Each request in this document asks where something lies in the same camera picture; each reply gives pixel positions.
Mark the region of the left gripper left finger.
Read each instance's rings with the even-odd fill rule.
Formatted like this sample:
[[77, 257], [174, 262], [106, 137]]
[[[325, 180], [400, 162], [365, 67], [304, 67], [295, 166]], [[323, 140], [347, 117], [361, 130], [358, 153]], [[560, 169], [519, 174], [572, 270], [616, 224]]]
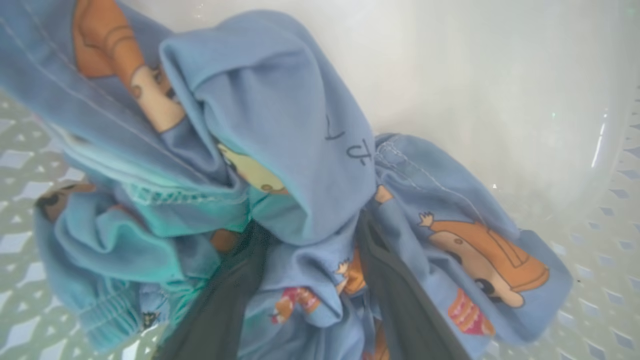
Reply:
[[249, 301], [265, 275], [274, 239], [252, 220], [189, 312], [155, 352], [156, 360], [235, 360]]

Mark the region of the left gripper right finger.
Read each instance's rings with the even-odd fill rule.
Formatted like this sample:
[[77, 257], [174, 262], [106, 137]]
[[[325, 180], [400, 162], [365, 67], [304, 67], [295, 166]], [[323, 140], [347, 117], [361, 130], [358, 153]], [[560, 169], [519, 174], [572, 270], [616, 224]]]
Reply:
[[469, 360], [425, 290], [368, 210], [358, 218], [363, 277], [378, 303], [391, 360]]

